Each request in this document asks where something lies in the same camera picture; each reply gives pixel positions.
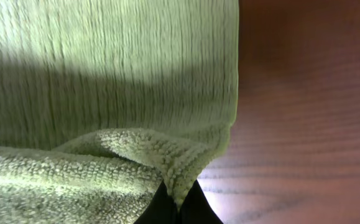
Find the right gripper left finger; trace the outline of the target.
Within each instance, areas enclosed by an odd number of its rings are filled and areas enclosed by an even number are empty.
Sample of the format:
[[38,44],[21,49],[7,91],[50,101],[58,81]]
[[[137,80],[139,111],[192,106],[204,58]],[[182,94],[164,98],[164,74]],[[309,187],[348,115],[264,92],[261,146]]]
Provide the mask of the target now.
[[152,201],[134,224],[176,224],[177,206],[161,182]]

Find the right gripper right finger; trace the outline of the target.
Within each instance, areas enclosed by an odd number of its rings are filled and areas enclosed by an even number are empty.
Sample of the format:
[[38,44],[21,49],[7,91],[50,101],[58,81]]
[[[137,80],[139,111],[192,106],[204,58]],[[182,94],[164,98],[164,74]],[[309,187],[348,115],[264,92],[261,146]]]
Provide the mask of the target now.
[[197,180],[180,207],[179,221],[181,224],[223,224],[210,207]]

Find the light green microfiber cloth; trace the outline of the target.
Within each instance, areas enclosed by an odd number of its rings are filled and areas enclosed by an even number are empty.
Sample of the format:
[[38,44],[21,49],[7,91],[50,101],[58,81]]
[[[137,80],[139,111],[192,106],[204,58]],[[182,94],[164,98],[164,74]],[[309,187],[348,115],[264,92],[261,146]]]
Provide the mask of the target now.
[[0,0],[0,223],[132,223],[229,142],[232,0]]

